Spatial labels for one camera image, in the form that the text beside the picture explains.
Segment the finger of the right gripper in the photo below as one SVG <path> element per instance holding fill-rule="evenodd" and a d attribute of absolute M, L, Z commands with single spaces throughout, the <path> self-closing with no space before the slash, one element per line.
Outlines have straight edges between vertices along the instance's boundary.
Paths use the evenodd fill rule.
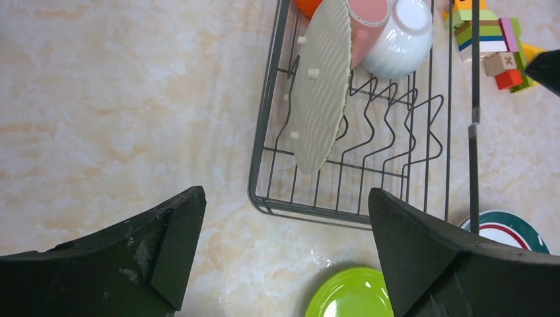
<path fill-rule="evenodd" d="M 556 96 L 559 96 L 559 50 L 537 54 L 528 63 L 524 73 Z"/>

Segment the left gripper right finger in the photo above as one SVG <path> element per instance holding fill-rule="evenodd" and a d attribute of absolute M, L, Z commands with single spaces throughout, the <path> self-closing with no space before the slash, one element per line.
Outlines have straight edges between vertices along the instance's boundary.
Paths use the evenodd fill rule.
<path fill-rule="evenodd" d="M 395 316 L 558 316 L 559 257 L 507 246 L 371 189 L 370 223 Z"/>

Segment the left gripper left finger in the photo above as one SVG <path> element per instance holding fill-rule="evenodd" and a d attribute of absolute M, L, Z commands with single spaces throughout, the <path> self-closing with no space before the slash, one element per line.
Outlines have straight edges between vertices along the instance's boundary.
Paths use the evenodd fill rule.
<path fill-rule="evenodd" d="M 173 316 L 206 208 L 194 186 L 45 252 L 1 257 L 2 316 Z"/>

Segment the white plate green red rim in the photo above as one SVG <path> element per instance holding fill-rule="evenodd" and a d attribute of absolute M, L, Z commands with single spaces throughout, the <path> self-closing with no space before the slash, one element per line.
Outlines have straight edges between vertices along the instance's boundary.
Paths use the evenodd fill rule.
<path fill-rule="evenodd" d="M 479 214 L 479 235 L 517 248 L 551 253 L 542 236 L 528 221 L 508 211 L 482 211 Z"/>

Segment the grey wire dish rack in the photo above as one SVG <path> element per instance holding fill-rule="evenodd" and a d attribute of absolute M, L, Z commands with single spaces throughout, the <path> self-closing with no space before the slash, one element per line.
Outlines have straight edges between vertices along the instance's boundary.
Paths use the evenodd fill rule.
<path fill-rule="evenodd" d="M 430 215 L 452 218 L 452 105 L 460 62 L 440 2 L 434 44 L 421 68 L 398 80 L 358 67 L 332 151 L 306 175 L 295 160 L 289 101 L 299 63 L 297 38 L 309 20 L 294 1 L 278 1 L 250 163 L 248 198 L 261 213 L 368 230 L 368 195 L 381 188 Z"/>

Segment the white ceramic bowl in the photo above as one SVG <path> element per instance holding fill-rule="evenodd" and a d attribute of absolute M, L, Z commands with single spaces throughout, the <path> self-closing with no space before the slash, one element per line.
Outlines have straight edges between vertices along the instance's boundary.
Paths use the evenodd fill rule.
<path fill-rule="evenodd" d="M 382 79 L 408 76 L 429 55 L 433 37 L 433 16 L 426 2 L 394 1 L 385 29 L 360 66 Z"/>

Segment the white cup pink handle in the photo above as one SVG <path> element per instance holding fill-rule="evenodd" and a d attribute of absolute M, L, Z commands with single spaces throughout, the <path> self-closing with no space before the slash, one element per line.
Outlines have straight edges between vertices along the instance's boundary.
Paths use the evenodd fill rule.
<path fill-rule="evenodd" d="M 367 56 L 384 31 L 389 17 L 389 0 L 348 0 L 352 29 L 351 69 Z"/>

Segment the woven bamboo tray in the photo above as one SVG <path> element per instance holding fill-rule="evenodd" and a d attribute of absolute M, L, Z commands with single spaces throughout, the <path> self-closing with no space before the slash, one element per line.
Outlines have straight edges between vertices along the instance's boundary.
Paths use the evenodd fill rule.
<path fill-rule="evenodd" d="M 351 76 L 352 34 L 346 1 L 322 1 L 297 38 L 298 66 L 289 93 L 295 162 L 311 175 L 326 162 L 339 131 Z"/>

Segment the orange bowl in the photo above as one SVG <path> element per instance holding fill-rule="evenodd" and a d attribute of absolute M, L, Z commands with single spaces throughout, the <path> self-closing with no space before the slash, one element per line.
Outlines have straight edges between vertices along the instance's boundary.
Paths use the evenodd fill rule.
<path fill-rule="evenodd" d="M 322 0 L 295 0 L 297 7 L 308 18 L 312 18 Z"/>

